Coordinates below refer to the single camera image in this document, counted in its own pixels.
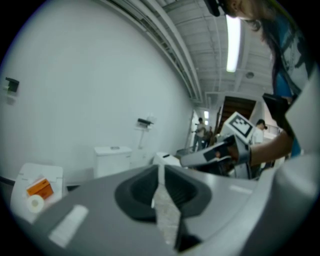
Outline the grey ceiling duct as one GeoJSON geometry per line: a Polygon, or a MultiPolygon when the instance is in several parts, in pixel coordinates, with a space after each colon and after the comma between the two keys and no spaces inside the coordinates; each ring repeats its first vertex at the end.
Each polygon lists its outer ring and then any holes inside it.
{"type": "Polygon", "coordinates": [[[98,0],[129,19],[164,53],[182,78],[190,99],[204,102],[200,80],[180,32],[158,0],[98,0]]]}

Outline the orange and white box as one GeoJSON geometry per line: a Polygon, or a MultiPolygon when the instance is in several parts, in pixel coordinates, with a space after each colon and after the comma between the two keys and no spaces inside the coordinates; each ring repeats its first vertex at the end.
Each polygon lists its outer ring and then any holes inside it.
{"type": "Polygon", "coordinates": [[[54,194],[53,188],[49,180],[45,177],[36,180],[34,183],[26,187],[28,196],[38,195],[44,200],[54,194]]]}

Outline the white toilet with tank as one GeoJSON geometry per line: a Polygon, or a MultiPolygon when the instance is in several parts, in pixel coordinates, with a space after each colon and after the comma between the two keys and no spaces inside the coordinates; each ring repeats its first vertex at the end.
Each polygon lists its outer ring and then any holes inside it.
{"type": "Polygon", "coordinates": [[[130,168],[132,150],[127,146],[104,146],[94,148],[95,179],[127,171],[130,168]]]}

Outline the black wall holder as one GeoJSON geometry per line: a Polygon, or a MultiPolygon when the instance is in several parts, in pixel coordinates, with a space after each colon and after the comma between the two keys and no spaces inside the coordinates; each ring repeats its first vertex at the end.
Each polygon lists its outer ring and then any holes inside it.
{"type": "Polygon", "coordinates": [[[9,96],[14,96],[14,97],[17,96],[20,82],[16,79],[13,79],[10,77],[6,77],[5,80],[7,81],[7,84],[3,87],[3,90],[9,96]]]}

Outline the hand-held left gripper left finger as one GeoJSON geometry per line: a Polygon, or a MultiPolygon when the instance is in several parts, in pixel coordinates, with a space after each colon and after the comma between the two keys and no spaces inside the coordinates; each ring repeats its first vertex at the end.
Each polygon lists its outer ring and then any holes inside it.
{"type": "Polygon", "coordinates": [[[35,247],[23,256],[175,256],[157,227],[158,167],[93,179],[17,225],[35,247]]]}

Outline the long ceiling light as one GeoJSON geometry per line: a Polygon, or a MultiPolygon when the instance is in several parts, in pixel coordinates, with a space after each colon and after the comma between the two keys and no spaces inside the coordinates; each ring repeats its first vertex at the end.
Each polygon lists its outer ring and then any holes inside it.
{"type": "Polygon", "coordinates": [[[228,36],[226,71],[234,73],[237,69],[241,46],[241,21],[237,17],[227,15],[226,24],[228,36]]]}

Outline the person's right hand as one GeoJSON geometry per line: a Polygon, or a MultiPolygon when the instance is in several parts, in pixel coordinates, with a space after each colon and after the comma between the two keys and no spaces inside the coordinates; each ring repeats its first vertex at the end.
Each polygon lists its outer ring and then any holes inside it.
{"type": "Polygon", "coordinates": [[[232,160],[237,162],[239,159],[239,151],[236,145],[231,145],[227,147],[228,153],[231,156],[232,160]]]}

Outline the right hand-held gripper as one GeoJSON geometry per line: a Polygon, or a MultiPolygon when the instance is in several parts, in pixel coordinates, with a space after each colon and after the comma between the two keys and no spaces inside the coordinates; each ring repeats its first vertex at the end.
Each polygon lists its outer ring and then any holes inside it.
{"type": "Polygon", "coordinates": [[[255,127],[243,115],[234,112],[221,129],[222,140],[200,151],[184,155],[182,167],[197,167],[200,172],[213,175],[229,175],[251,179],[251,139],[255,127]],[[236,145],[238,161],[233,161],[229,147],[236,145]]]}

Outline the white toilet with flat lid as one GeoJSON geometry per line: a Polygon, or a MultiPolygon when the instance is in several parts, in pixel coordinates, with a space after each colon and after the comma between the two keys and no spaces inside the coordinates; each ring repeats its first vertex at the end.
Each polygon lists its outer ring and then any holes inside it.
{"type": "Polygon", "coordinates": [[[25,163],[15,181],[10,199],[10,210],[12,213],[29,223],[33,223],[40,213],[31,213],[27,208],[28,194],[26,187],[41,178],[47,178],[51,184],[54,194],[45,199],[45,206],[41,212],[62,199],[66,188],[64,184],[63,168],[52,165],[25,163]]]}

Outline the plain white toilet paper roll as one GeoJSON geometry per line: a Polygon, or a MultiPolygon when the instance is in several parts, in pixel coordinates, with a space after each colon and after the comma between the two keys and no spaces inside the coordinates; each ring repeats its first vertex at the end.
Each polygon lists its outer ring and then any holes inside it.
{"type": "Polygon", "coordinates": [[[38,214],[45,207],[45,200],[40,195],[34,194],[27,198],[26,206],[30,213],[38,214]]]}

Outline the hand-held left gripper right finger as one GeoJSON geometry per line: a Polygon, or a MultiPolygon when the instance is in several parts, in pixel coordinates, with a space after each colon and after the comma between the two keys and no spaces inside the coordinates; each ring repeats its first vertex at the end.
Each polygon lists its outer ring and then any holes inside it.
{"type": "Polygon", "coordinates": [[[201,245],[222,229],[257,184],[254,180],[165,165],[164,185],[180,212],[175,250],[183,252],[201,245]]]}

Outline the person's right forearm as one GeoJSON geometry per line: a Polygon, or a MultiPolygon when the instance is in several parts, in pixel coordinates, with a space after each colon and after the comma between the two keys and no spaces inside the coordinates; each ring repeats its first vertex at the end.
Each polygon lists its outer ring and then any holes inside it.
{"type": "Polygon", "coordinates": [[[285,131],[282,131],[271,141],[252,145],[250,165],[257,166],[285,157],[291,152],[293,142],[294,140],[285,131]]]}

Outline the person's blue t-shirt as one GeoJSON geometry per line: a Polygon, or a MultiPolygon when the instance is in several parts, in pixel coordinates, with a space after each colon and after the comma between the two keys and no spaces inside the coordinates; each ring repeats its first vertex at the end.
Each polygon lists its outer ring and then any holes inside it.
{"type": "Polygon", "coordinates": [[[277,12],[272,24],[274,94],[294,101],[309,81],[315,58],[303,33],[287,16],[277,12]]]}

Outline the black and white wall shelf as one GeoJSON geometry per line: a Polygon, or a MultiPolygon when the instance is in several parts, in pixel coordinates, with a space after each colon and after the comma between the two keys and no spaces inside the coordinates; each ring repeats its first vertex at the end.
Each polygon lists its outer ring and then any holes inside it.
{"type": "Polygon", "coordinates": [[[141,131],[150,131],[155,126],[157,119],[154,116],[148,116],[147,118],[138,118],[135,124],[135,128],[141,131]]]}

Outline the brown wooden staircase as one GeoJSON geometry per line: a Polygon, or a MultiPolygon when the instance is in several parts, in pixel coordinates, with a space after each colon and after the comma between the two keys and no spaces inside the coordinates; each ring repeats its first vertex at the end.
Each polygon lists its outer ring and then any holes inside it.
{"type": "Polygon", "coordinates": [[[239,97],[225,96],[221,107],[216,115],[215,129],[213,134],[216,136],[221,132],[223,123],[234,113],[238,112],[246,119],[250,119],[256,101],[239,97]]]}

